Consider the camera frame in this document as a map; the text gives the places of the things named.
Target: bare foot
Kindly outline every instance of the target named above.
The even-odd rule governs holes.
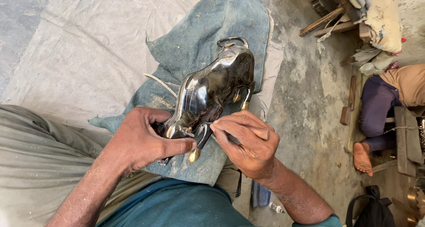
[[[355,143],[353,145],[354,152],[354,166],[357,170],[366,172],[369,176],[373,176],[372,164],[369,159],[369,144]]]

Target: dark blue trousers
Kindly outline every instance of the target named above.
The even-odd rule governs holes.
[[[370,151],[396,149],[395,132],[383,134],[385,118],[393,106],[401,106],[398,90],[379,75],[368,78],[362,93],[360,128],[368,137],[364,142]]]

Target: small bottle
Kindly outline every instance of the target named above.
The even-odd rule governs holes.
[[[269,203],[269,208],[275,210],[277,213],[285,213],[284,209],[274,202]]]

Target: teal shirt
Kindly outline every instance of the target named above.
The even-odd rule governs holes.
[[[253,226],[232,206],[230,196],[219,187],[168,179],[141,190],[96,227],[139,226]],[[341,227],[331,216],[315,227]]]

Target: brass hoof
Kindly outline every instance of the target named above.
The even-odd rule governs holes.
[[[241,95],[240,94],[235,94],[235,96],[233,97],[233,103],[239,101],[241,99]]]
[[[249,102],[244,102],[241,110],[248,110],[248,108],[249,108]]]
[[[189,157],[188,157],[189,162],[194,163],[199,158],[200,155],[201,155],[201,150],[199,150],[198,148],[195,148],[193,151],[189,153]]]

